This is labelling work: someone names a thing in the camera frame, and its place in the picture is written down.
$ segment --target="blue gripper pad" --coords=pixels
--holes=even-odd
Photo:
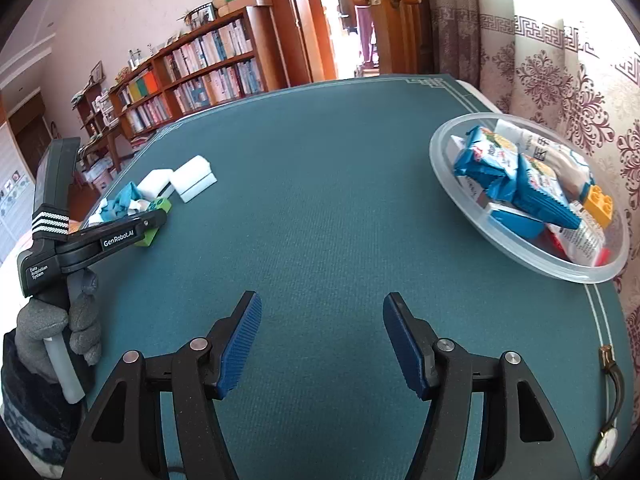
[[[258,294],[254,294],[222,354],[220,379],[216,386],[220,399],[224,399],[229,391],[238,386],[261,319],[262,301]]]
[[[424,356],[390,294],[382,304],[382,318],[406,385],[423,399],[428,391],[428,384],[424,377]]]

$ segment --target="curtain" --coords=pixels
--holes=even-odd
[[[614,285],[640,416],[640,47],[610,0],[430,0],[436,70],[501,111],[544,124],[588,156],[631,236]]]

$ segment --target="gray glove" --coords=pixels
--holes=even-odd
[[[94,294],[98,277],[88,269],[78,270],[66,278],[71,308],[66,313],[60,307],[31,298],[18,313],[15,347],[18,358],[32,374],[57,383],[43,339],[71,330],[69,346],[82,354],[89,365],[95,365],[102,354],[100,321]]]

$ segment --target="clear plastic container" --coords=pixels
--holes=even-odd
[[[604,193],[613,198],[613,218],[609,227],[604,231],[606,247],[610,251],[610,257],[608,260],[609,263],[603,266],[580,266],[547,253],[507,229],[496,219],[492,218],[489,211],[480,207],[480,205],[465,193],[453,175],[452,165],[447,159],[446,148],[449,137],[456,135],[465,138],[466,133],[479,124],[493,130],[498,119],[509,121],[555,142],[568,144],[564,139],[559,137],[558,134],[548,128],[533,121],[510,115],[479,113],[464,115],[447,121],[433,134],[429,146],[429,155],[433,171],[453,202],[456,203],[460,211],[462,211],[469,221],[480,231],[482,236],[489,240],[496,248],[513,260],[540,274],[576,283],[601,283],[616,276],[624,267],[629,253],[629,232],[626,228],[626,222],[623,221],[622,215],[620,214],[625,202],[615,192],[613,186],[607,181],[607,177],[597,164],[573,146],[571,146],[571,149],[584,156],[590,164],[596,183],[602,188]]]

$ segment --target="ceiling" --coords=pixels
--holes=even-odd
[[[47,56],[55,48],[56,27],[71,0],[33,0],[0,51],[0,91],[4,108],[21,104],[40,86]]]

